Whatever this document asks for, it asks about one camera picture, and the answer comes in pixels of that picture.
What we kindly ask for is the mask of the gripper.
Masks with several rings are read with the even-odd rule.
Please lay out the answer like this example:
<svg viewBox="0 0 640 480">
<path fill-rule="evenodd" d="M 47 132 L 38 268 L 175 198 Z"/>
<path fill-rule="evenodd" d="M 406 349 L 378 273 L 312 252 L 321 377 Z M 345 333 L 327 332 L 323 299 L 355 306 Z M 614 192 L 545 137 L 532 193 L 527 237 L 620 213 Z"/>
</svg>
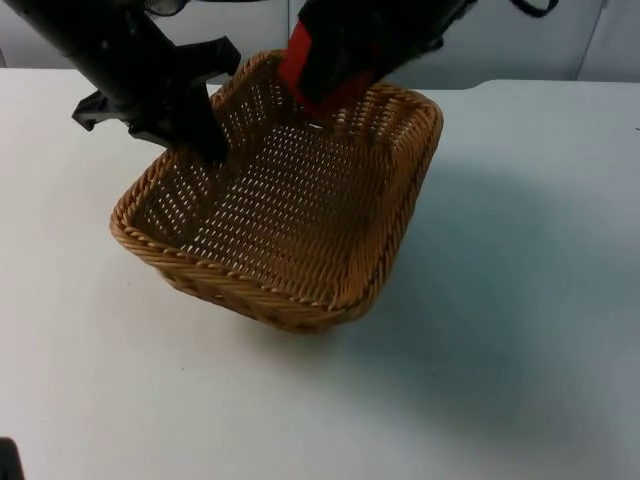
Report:
<svg viewBox="0 0 640 480">
<path fill-rule="evenodd" d="M 241 54 L 226 37 L 183 46 L 168 45 L 168 55 L 150 66 L 139 64 L 124 76 L 140 80 L 131 100 L 109 92 L 102 81 L 81 100 L 72 118 L 85 130 L 119 120 L 139 140 L 166 148 L 180 145 L 198 151 L 210 165 L 223 164 L 229 153 L 226 135 L 216 119 L 206 82 L 237 71 Z"/>
<path fill-rule="evenodd" d="M 298 91 L 310 104 L 342 104 L 409 61 L 441 47 L 444 1 L 308 1 Z"/>
</svg>

